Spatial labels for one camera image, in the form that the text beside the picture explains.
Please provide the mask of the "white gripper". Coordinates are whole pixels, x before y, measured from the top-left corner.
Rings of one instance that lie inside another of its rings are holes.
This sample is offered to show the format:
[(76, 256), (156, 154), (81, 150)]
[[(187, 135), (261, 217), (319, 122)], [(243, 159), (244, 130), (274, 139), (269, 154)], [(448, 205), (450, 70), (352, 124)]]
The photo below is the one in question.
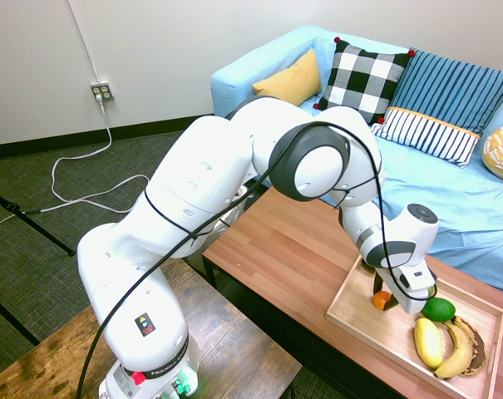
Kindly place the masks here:
[(382, 291), (383, 282), (393, 294), (385, 303), (384, 311), (400, 304), (406, 313), (419, 313), (429, 299), (429, 290), (436, 279), (426, 264), (418, 264), (378, 268), (373, 280), (374, 295)]

